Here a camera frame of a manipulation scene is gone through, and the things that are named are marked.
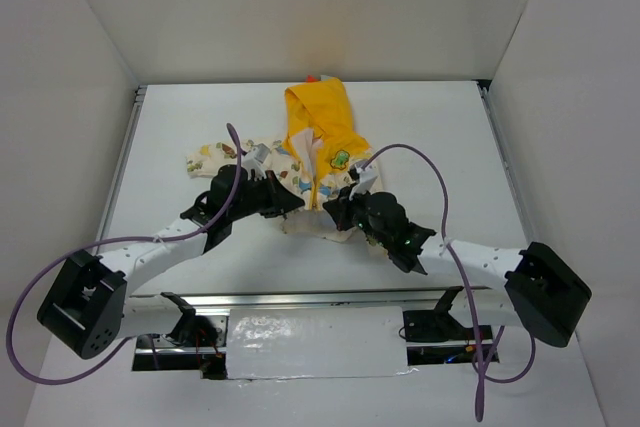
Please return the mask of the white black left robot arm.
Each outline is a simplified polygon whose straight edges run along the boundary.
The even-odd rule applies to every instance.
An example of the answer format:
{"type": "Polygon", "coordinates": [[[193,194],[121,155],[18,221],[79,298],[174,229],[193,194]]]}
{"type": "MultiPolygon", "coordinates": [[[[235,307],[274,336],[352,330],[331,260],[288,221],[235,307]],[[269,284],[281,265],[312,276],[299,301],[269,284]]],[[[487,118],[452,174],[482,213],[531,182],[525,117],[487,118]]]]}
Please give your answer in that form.
{"type": "Polygon", "coordinates": [[[74,252],[62,265],[37,319],[82,359],[92,359],[114,340],[162,335],[171,344],[189,343],[198,331],[216,335],[211,323],[177,294],[132,298],[139,287],[167,270],[200,257],[224,241],[234,222],[259,214],[285,216],[304,207],[277,175],[259,177],[223,166],[207,191],[148,241],[93,255],[74,252]]]}

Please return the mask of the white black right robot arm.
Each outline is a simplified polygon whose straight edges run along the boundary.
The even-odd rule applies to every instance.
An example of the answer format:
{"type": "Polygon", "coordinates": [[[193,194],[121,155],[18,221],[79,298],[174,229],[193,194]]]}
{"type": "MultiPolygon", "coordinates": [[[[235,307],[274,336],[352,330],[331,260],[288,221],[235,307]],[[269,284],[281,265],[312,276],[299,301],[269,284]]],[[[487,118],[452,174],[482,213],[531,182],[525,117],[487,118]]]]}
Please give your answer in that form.
{"type": "Polygon", "coordinates": [[[592,297],[591,289],[548,245],[501,249],[451,240],[421,227],[388,192],[352,194],[324,204],[339,231],[361,230],[404,273],[457,274],[509,298],[519,324],[549,346],[564,348],[592,297]]]}

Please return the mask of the cream yellow dinosaur kids jacket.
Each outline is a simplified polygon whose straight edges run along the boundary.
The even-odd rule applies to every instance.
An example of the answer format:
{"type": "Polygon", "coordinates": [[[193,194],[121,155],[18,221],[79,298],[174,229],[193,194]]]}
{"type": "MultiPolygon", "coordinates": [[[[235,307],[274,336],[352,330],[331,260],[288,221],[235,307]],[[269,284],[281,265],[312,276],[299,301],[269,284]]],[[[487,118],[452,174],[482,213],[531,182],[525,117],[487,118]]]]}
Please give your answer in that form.
{"type": "Polygon", "coordinates": [[[351,191],[357,179],[354,170],[365,162],[378,172],[369,193],[381,191],[373,149],[355,130],[351,103],[341,80],[310,78],[287,88],[284,98],[285,134],[244,140],[232,137],[227,142],[205,144],[187,157],[187,173],[192,178],[212,180],[223,166],[242,169],[243,156],[253,145],[262,143],[270,149],[267,170],[305,202],[303,208],[277,217],[282,231],[344,243],[355,230],[338,231],[323,204],[336,199],[345,188],[351,191]]]}

